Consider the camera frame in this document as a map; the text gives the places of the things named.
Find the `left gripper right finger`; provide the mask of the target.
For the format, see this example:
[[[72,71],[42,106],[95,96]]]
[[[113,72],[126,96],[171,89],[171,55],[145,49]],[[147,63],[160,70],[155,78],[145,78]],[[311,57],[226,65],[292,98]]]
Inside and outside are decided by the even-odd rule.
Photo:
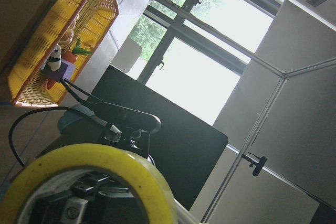
[[[71,186],[74,193],[92,193],[99,186],[106,184],[110,176],[101,173],[88,173],[77,179]]]

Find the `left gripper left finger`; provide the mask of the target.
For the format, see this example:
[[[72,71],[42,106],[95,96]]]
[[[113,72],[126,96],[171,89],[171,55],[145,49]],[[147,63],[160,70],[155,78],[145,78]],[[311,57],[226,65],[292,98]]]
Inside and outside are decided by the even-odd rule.
[[[88,201],[82,198],[70,198],[66,201],[60,223],[82,223]]]

